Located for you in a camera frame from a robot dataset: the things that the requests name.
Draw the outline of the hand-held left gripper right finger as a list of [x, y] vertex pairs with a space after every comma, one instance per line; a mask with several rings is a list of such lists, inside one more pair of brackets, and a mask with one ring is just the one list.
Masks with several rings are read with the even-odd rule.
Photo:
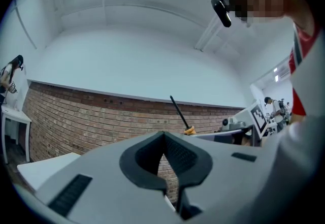
[[165, 222], [250, 222], [262, 180], [261, 147], [207, 141], [164, 132], [164, 153], [178, 177], [177, 210]]

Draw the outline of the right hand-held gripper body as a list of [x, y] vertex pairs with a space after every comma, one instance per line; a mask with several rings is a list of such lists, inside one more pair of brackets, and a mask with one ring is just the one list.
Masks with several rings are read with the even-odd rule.
[[236, 144], [260, 146], [262, 137], [267, 130], [268, 123], [263, 114], [261, 105], [255, 101], [247, 108], [222, 122], [221, 132], [233, 132]]

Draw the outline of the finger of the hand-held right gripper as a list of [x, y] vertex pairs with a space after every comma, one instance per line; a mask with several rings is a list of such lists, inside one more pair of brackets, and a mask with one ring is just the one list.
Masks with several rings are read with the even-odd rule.
[[213, 132], [208, 134], [195, 134], [194, 137], [213, 142], [234, 142], [236, 137], [242, 137], [245, 129], [231, 131]]

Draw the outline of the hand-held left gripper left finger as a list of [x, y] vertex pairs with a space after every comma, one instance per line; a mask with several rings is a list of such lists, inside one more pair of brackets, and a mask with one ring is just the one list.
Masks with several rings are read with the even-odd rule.
[[120, 169], [124, 150], [149, 137], [145, 134], [83, 154], [47, 179], [35, 196], [49, 206], [80, 174], [91, 181], [67, 214], [74, 223], [182, 223], [161, 191], [137, 187]]

